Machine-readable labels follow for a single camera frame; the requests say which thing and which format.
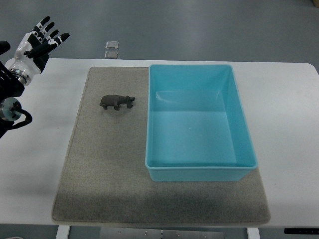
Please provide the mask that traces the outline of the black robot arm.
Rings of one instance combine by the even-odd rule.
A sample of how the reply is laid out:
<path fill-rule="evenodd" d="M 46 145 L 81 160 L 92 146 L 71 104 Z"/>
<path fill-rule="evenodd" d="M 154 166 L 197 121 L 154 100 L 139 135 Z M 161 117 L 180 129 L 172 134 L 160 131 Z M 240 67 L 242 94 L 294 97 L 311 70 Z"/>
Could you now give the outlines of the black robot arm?
<path fill-rule="evenodd" d="M 22 108 L 20 97 L 27 84 L 28 76 L 18 69 L 7 69 L 0 65 L 0 135 L 9 130 L 30 124 L 32 115 Z"/>

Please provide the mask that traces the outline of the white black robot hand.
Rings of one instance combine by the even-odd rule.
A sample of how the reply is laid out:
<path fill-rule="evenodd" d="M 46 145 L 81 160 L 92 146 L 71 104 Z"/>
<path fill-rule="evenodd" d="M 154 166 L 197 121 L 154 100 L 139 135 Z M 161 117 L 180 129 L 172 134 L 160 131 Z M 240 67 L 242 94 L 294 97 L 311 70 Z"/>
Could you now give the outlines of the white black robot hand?
<path fill-rule="evenodd" d="M 8 69 L 24 86 L 43 72 L 50 52 L 70 36 L 59 34 L 57 29 L 52 31 L 54 25 L 49 16 L 45 17 L 23 37 L 14 54 L 14 63 Z"/>

